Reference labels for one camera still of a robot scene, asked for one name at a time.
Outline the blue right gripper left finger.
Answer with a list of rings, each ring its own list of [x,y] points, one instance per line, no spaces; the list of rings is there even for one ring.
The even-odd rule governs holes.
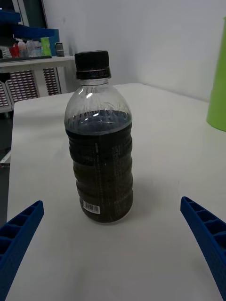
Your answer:
[[[37,201],[0,229],[0,300],[4,301],[27,248],[44,216],[42,201]]]

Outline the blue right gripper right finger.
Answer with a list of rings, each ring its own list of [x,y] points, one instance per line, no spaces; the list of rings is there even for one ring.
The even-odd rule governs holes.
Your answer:
[[[189,225],[212,273],[223,300],[226,299],[226,223],[188,197],[180,211]]]

